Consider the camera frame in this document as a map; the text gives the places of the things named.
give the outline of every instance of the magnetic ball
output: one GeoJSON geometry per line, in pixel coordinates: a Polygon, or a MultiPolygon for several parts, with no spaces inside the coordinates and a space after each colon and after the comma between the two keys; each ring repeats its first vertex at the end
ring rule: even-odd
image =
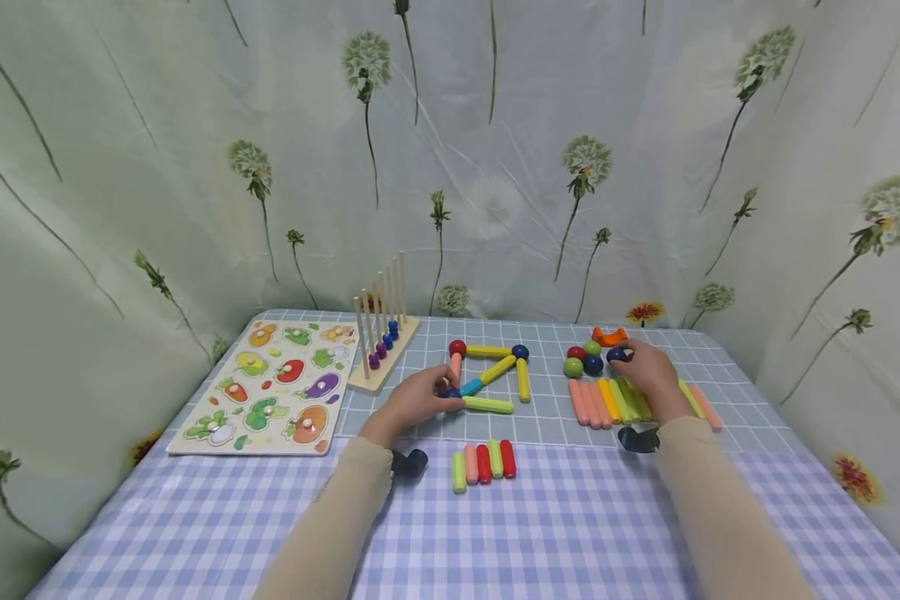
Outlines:
{"type": "Polygon", "coordinates": [[[589,340],[583,344],[583,351],[590,356],[600,356],[600,347],[599,343],[594,342],[593,340],[589,340]]]}
{"type": "Polygon", "coordinates": [[[460,354],[460,358],[467,358],[467,344],[463,340],[454,340],[450,342],[450,355],[460,354]]]}
{"type": "Polygon", "coordinates": [[[591,378],[600,377],[600,373],[603,373],[603,359],[599,356],[587,356],[583,359],[583,372],[591,378]]]}
{"type": "Polygon", "coordinates": [[[578,358],[563,361],[563,374],[569,378],[580,378],[583,375],[583,362],[578,358]]]}
{"type": "Polygon", "coordinates": [[[607,350],[607,362],[609,363],[612,360],[619,361],[627,361],[627,354],[624,352],[624,348],[621,347],[612,347],[607,350]]]}
{"type": "Polygon", "coordinates": [[[587,350],[579,346],[570,347],[567,350],[567,358],[576,358],[577,360],[583,360],[587,357],[587,350]]]}
{"type": "Polygon", "coordinates": [[[516,358],[521,358],[527,360],[530,358],[530,350],[527,350],[527,347],[523,345],[523,343],[518,343],[516,346],[511,348],[511,353],[516,358]]]}

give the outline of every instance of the orange magnetic stick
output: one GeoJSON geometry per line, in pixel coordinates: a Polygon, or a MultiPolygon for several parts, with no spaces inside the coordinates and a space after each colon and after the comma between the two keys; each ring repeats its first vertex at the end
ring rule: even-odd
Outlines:
{"type": "Polygon", "coordinates": [[[577,423],[589,425],[590,412],[587,410],[587,403],[583,400],[580,382],[576,379],[570,380],[570,402],[572,403],[572,411],[577,414],[577,423]]]}
{"type": "Polygon", "coordinates": [[[596,398],[593,396],[590,384],[587,381],[583,381],[580,384],[580,389],[583,392],[583,398],[587,400],[587,410],[590,414],[590,428],[602,429],[603,419],[600,418],[600,409],[597,407],[596,398]]]}
{"type": "Polygon", "coordinates": [[[603,429],[609,429],[613,425],[613,419],[610,417],[607,404],[603,402],[603,394],[596,381],[590,384],[590,396],[593,397],[593,403],[597,407],[597,412],[600,413],[600,425],[603,429]]]}
{"type": "Polygon", "coordinates": [[[463,356],[460,355],[460,352],[455,352],[450,357],[450,371],[457,375],[457,379],[460,379],[461,362],[463,362],[463,356]]]}
{"type": "Polygon", "coordinates": [[[516,477],[516,457],[513,456],[513,444],[509,440],[500,442],[500,456],[504,461],[504,477],[514,479],[516,477]]]}
{"type": "Polygon", "coordinates": [[[463,449],[463,463],[465,465],[465,472],[467,472],[467,484],[471,486],[477,485],[477,480],[480,479],[480,470],[477,469],[477,449],[473,447],[473,444],[468,443],[467,447],[463,449]]]}
{"type": "Polygon", "coordinates": [[[700,410],[703,411],[703,416],[707,417],[707,420],[710,422],[710,429],[714,431],[722,431],[723,422],[720,421],[720,417],[717,416],[717,411],[713,410],[713,407],[710,406],[710,402],[709,400],[707,400],[707,397],[703,396],[703,392],[700,391],[700,387],[697,387],[692,383],[689,383],[687,386],[690,388],[690,393],[692,393],[692,396],[697,399],[697,404],[700,404],[700,410]]]}

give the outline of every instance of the red magnetic stick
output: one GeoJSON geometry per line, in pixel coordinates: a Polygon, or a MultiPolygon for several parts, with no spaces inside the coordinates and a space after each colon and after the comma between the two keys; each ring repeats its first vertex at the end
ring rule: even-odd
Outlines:
{"type": "Polygon", "coordinates": [[[513,456],[513,444],[509,440],[500,442],[500,455],[504,459],[504,477],[514,479],[516,477],[516,458],[513,456]]]}
{"type": "Polygon", "coordinates": [[[486,443],[477,446],[477,481],[480,483],[490,483],[492,475],[490,475],[490,450],[486,443]]]}

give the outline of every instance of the blue bead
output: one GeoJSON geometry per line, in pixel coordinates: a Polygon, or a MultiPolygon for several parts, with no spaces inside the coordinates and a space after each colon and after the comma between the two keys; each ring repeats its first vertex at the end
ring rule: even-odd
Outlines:
{"type": "Polygon", "coordinates": [[[516,356],[516,358],[521,358],[524,360],[530,358],[530,350],[528,350],[527,347],[523,345],[523,343],[518,343],[516,346],[512,347],[511,353],[513,353],[513,356],[516,356]]]}
{"type": "Polygon", "coordinates": [[[603,373],[603,360],[599,356],[587,356],[583,359],[583,372],[595,378],[603,373]]]}
{"type": "Polygon", "coordinates": [[[624,348],[621,347],[612,347],[607,350],[607,362],[609,363],[612,360],[626,361],[627,354],[624,352],[624,348]]]}

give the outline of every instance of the orange flower print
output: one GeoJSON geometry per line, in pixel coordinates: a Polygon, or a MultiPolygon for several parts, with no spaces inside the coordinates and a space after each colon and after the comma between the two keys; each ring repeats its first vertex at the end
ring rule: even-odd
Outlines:
{"type": "Polygon", "coordinates": [[[667,309],[660,302],[640,302],[633,304],[627,310],[627,322],[632,326],[645,328],[647,323],[653,323],[667,313],[667,309]]]}
{"type": "Polygon", "coordinates": [[[144,457],[147,456],[147,453],[149,453],[149,449],[153,448],[153,444],[156,443],[162,435],[163,427],[160,427],[151,435],[143,438],[140,442],[133,444],[133,449],[130,450],[130,467],[135,468],[139,465],[139,463],[144,460],[144,457]]]}
{"type": "Polygon", "coordinates": [[[834,456],[833,474],[843,490],[859,504],[883,504],[880,482],[853,456],[843,453],[834,456]]]}

